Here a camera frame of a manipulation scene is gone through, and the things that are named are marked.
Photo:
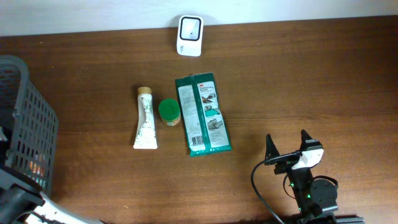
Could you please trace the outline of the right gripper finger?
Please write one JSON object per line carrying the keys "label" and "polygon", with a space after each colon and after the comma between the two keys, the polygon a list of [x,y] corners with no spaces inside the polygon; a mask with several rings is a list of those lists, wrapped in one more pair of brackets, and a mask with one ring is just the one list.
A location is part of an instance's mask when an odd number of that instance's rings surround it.
{"label": "right gripper finger", "polygon": [[276,145],[274,144],[271,135],[266,136],[266,154],[265,154],[265,165],[275,164],[275,160],[280,156]]}
{"label": "right gripper finger", "polygon": [[309,147],[313,146],[313,138],[306,132],[306,130],[301,130],[301,145],[300,151],[306,151]]}

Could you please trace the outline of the green wipes packet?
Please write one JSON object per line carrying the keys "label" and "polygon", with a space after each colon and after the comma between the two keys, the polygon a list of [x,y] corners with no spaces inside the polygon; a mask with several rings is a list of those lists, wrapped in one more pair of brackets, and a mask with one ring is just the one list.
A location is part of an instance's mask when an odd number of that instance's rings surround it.
{"label": "green wipes packet", "polygon": [[176,79],[175,85],[190,155],[199,157],[232,150],[214,74],[189,75]]}

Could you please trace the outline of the green lid small jar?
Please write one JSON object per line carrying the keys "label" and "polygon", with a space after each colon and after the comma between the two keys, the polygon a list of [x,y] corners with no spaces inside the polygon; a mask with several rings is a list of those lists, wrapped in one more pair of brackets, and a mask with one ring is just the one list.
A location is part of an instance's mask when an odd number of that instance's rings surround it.
{"label": "green lid small jar", "polygon": [[171,98],[164,99],[159,104],[161,120],[167,126],[175,126],[180,122],[181,112],[177,101]]}

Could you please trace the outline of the white cream tube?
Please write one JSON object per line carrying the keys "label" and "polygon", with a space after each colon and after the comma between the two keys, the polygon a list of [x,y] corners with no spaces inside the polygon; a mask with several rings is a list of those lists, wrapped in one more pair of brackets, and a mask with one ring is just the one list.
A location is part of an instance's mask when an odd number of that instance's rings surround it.
{"label": "white cream tube", "polygon": [[137,89],[138,122],[134,149],[157,149],[152,90],[141,86]]}

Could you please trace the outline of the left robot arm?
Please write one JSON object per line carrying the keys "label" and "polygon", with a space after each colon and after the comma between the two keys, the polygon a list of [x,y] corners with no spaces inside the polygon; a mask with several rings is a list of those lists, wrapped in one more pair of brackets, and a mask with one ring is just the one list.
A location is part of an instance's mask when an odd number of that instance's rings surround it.
{"label": "left robot arm", "polygon": [[28,176],[1,166],[1,223],[99,223],[49,199],[42,187]]}

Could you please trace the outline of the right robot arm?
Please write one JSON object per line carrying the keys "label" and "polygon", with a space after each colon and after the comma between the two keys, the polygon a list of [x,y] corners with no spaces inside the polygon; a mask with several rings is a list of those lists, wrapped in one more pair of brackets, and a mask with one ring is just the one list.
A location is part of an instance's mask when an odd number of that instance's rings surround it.
{"label": "right robot arm", "polygon": [[336,199],[338,181],[334,178],[314,176],[311,168],[322,159],[324,148],[321,142],[312,138],[306,130],[301,130],[300,148],[289,154],[280,154],[271,135],[266,136],[265,165],[275,166],[276,175],[284,174],[284,180],[290,182],[299,213],[289,223],[364,223],[364,218],[337,217]]}

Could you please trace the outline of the white barcode scanner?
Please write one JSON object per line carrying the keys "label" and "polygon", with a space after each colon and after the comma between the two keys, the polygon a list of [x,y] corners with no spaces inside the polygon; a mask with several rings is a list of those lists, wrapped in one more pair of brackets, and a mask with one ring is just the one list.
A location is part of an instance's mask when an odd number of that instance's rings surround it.
{"label": "white barcode scanner", "polygon": [[177,53],[199,57],[203,39],[204,22],[200,16],[184,15],[178,22]]}

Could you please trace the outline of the grey plastic mesh basket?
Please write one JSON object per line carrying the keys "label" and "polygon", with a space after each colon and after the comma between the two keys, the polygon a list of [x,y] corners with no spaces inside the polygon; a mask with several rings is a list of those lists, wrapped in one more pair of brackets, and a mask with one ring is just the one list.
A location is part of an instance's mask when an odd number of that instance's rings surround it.
{"label": "grey plastic mesh basket", "polygon": [[58,118],[30,81],[26,63],[1,56],[1,127],[7,147],[1,162],[37,182],[51,195]]}

